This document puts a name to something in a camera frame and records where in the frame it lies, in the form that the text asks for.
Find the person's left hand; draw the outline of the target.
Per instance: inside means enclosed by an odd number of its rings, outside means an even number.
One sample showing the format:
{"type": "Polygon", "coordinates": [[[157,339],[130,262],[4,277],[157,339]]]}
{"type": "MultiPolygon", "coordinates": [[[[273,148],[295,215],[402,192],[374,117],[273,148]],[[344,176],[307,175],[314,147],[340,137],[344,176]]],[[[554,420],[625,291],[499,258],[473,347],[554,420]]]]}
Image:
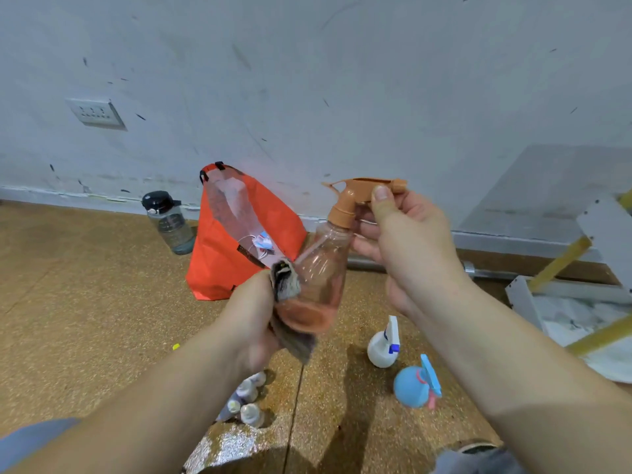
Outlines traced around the person's left hand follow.
{"type": "Polygon", "coordinates": [[[268,271],[261,271],[239,286],[212,325],[219,349],[243,375],[268,365],[280,350],[271,328],[274,295],[268,271]]]}

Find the orange spray bottle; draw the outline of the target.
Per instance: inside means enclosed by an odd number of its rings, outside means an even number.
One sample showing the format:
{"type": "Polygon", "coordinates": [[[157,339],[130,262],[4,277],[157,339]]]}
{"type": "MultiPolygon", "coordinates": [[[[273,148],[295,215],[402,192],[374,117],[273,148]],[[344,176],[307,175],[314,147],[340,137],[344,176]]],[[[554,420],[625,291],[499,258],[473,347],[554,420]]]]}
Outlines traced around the orange spray bottle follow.
{"type": "Polygon", "coordinates": [[[407,182],[402,179],[357,177],[323,182],[336,194],[336,202],[326,222],[315,231],[311,244],[292,261],[302,280],[299,297],[310,306],[306,324],[316,335],[325,333],[336,319],[343,295],[356,207],[367,205],[379,184],[386,185],[393,194],[407,190],[407,182]]]}

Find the grey cloth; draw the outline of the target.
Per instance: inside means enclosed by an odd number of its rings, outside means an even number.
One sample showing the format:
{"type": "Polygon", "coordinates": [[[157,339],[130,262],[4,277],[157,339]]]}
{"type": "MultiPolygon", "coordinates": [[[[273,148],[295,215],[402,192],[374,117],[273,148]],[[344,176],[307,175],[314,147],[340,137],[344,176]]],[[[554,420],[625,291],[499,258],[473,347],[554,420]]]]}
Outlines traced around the grey cloth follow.
{"type": "Polygon", "coordinates": [[[274,295],[270,327],[280,346],[303,366],[308,365],[317,346],[317,335],[306,324],[310,306],[302,302],[302,280],[292,261],[282,258],[270,271],[274,295]]]}

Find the person's right forearm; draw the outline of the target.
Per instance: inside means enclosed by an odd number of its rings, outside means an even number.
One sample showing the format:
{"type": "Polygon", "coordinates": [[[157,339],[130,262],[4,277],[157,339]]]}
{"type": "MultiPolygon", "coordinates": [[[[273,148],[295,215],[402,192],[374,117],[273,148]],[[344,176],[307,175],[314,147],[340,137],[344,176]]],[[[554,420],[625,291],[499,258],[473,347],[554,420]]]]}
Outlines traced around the person's right forearm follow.
{"type": "Polygon", "coordinates": [[[409,296],[416,321],[529,474],[632,474],[632,396],[469,278],[409,296]]]}

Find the person's left forearm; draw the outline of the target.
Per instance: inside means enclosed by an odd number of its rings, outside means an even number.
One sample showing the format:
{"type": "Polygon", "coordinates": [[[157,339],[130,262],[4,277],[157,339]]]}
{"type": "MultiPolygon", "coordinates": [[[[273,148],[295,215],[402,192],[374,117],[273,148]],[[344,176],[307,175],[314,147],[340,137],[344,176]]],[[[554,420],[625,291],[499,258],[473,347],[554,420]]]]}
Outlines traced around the person's left forearm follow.
{"type": "Polygon", "coordinates": [[[7,474],[177,474],[248,376],[215,322],[7,474]]]}

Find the metal pipe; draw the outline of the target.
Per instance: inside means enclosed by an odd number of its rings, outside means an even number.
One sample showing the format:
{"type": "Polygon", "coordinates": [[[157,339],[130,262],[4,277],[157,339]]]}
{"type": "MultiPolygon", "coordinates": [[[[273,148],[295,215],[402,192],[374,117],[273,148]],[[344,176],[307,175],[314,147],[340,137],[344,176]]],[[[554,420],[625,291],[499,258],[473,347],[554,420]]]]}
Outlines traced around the metal pipe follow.
{"type": "MultiPolygon", "coordinates": [[[[472,262],[462,261],[463,270],[468,274],[470,278],[485,278],[492,280],[508,280],[513,281],[515,278],[519,276],[514,272],[507,271],[498,271],[498,270],[485,270],[478,269],[474,266],[472,262]]],[[[357,270],[364,272],[379,272],[386,273],[386,269],[380,263],[374,262],[373,260],[360,256],[357,254],[351,254],[348,257],[347,268],[349,270],[357,270]]]]}

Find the orange bag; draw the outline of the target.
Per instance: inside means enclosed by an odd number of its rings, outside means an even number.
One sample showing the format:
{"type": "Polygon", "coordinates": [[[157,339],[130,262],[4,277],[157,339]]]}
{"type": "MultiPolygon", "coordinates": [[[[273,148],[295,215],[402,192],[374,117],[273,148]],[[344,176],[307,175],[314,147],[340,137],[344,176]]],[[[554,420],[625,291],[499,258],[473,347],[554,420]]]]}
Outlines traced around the orange bag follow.
{"type": "Polygon", "coordinates": [[[197,237],[186,282],[200,301],[228,299],[252,275],[279,259],[295,260],[308,232],[299,216],[256,178],[223,162],[200,171],[197,237]],[[252,239],[265,231],[274,251],[252,239]]]}

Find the blue spray bottle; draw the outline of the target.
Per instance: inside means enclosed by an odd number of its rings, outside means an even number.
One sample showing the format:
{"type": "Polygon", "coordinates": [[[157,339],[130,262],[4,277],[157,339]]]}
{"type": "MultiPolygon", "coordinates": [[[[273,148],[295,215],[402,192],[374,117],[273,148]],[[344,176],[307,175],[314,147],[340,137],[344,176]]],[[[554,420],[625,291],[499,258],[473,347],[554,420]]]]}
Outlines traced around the blue spray bottle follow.
{"type": "Polygon", "coordinates": [[[394,378],[396,399],[409,408],[435,409],[442,387],[429,357],[422,353],[419,366],[407,366],[394,378]]]}

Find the clear water bottle black lid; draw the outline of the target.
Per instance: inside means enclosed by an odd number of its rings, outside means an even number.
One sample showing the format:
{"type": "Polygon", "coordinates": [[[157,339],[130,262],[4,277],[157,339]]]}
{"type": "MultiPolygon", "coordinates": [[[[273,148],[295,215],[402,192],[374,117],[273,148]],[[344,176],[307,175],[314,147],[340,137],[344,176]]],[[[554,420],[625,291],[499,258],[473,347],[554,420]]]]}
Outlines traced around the clear water bottle black lid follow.
{"type": "Polygon", "coordinates": [[[145,194],[141,203],[150,222],[174,254],[193,252],[196,234],[183,216],[179,200],[160,190],[145,194]]]}

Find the white marbled sheet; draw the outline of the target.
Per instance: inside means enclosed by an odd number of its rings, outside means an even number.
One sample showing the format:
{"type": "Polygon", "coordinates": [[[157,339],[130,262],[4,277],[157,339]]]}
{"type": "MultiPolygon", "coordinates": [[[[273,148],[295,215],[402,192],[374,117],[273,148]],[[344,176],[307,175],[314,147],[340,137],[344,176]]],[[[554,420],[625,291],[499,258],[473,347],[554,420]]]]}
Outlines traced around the white marbled sheet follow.
{"type": "MultiPolygon", "coordinates": [[[[533,302],[543,331],[564,347],[609,326],[632,311],[631,305],[557,296],[536,295],[533,302]]],[[[632,384],[632,335],[582,356],[582,359],[610,381],[632,384]]]]}

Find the person's right leg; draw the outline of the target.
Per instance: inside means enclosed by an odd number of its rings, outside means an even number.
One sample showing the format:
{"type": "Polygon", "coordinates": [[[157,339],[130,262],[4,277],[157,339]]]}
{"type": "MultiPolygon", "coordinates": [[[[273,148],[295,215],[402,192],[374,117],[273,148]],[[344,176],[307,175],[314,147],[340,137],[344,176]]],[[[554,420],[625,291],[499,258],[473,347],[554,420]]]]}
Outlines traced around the person's right leg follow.
{"type": "Polygon", "coordinates": [[[506,447],[476,455],[456,451],[441,452],[430,474],[529,474],[506,447]]]}

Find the person's leg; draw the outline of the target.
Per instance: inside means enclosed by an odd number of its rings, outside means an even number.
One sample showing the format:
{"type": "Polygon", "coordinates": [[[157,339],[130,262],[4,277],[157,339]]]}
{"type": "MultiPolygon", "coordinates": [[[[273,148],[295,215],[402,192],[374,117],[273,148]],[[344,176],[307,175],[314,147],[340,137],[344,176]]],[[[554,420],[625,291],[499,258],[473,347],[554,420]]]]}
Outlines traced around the person's leg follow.
{"type": "Polygon", "coordinates": [[[80,422],[79,417],[47,420],[27,425],[0,438],[0,474],[80,422]]]}
{"type": "Polygon", "coordinates": [[[430,474],[529,474],[506,447],[476,455],[456,451],[441,452],[430,474]]]}

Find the silver plastic bag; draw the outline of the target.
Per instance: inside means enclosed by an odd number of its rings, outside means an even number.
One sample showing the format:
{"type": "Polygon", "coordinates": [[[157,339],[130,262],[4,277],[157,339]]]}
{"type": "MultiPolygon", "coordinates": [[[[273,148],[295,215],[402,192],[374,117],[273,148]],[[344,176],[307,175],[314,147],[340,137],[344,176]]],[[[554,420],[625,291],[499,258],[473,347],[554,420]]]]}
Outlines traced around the silver plastic bag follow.
{"type": "Polygon", "coordinates": [[[179,474],[284,474],[289,428],[253,428],[215,423],[184,462],[179,474]]]}

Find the white furniture frame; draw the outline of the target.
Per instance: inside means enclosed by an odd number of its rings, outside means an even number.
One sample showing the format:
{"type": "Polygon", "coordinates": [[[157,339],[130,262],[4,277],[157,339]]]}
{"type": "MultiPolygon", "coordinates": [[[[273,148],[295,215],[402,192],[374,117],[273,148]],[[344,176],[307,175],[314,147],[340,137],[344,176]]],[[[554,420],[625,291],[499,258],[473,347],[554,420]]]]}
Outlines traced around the white furniture frame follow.
{"type": "Polygon", "coordinates": [[[632,212],[620,206],[612,195],[602,195],[577,216],[576,223],[582,236],[592,239],[592,246],[585,254],[596,252],[618,285],[563,280],[558,277],[560,273],[539,292],[531,293],[527,283],[532,277],[518,276],[506,288],[510,306],[542,331],[533,302],[536,294],[632,306],[632,212]]]}

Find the white wall socket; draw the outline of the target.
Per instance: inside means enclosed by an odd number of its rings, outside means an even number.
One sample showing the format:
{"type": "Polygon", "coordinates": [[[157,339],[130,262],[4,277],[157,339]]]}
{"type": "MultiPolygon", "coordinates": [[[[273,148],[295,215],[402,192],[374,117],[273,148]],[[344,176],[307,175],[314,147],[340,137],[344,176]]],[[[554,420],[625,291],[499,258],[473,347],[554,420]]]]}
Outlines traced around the white wall socket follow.
{"type": "Polygon", "coordinates": [[[73,115],[85,126],[126,130],[121,116],[109,100],[66,98],[65,102],[73,115]]]}

